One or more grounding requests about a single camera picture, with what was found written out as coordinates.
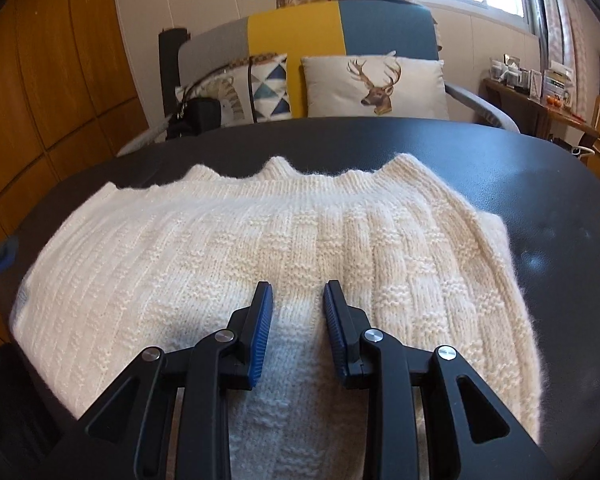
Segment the white knitted sweater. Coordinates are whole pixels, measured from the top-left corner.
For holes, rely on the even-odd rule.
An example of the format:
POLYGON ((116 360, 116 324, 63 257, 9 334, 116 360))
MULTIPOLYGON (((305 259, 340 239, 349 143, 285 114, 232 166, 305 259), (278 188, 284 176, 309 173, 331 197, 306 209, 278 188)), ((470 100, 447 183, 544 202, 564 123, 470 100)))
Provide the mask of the white knitted sweater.
POLYGON ((184 349, 274 292, 263 375, 230 396, 236 479, 357 479, 366 399, 338 382, 322 312, 341 284, 408 346, 449 344, 541 432, 543 373, 509 238, 415 157, 374 172, 245 179, 195 166, 146 190, 104 185, 41 250, 10 329, 59 402, 82 415, 143 348, 184 349))

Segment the black handbag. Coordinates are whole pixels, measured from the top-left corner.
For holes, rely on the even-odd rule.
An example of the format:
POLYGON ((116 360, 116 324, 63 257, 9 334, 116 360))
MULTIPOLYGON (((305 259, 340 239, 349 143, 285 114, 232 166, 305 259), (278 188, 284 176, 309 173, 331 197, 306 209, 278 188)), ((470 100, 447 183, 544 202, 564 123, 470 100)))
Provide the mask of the black handbag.
POLYGON ((238 58, 200 81, 177 88, 176 110, 169 118, 166 140, 200 136, 211 130, 252 124, 252 70, 274 63, 274 52, 238 58))

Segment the deer print pillow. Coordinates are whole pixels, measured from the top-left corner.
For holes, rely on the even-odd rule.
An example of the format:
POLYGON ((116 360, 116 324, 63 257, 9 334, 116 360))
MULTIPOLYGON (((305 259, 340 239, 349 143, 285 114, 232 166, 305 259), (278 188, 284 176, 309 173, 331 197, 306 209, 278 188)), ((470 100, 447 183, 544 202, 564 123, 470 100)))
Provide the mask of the deer print pillow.
POLYGON ((302 68, 311 117, 449 118, 441 61, 306 56, 302 68))

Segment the wooden side table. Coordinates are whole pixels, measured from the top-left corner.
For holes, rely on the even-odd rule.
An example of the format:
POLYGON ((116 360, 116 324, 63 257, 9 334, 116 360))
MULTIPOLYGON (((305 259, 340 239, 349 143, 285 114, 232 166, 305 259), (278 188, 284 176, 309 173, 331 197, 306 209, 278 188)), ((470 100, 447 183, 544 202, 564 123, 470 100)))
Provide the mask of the wooden side table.
POLYGON ((600 133, 587 122, 535 102, 490 78, 481 81, 480 96, 512 118, 520 132, 527 136, 557 142, 563 148, 592 148, 600 138, 600 133))

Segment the geometric triangle pillow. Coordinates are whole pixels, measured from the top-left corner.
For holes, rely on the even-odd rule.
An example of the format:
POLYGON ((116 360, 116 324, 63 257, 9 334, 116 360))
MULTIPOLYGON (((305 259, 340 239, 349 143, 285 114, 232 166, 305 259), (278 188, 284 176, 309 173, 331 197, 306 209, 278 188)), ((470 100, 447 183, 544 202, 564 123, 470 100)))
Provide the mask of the geometric triangle pillow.
POLYGON ((252 97, 256 106, 253 124, 276 122, 291 118, 291 105, 287 89, 286 54, 270 65, 258 65, 252 70, 252 97))

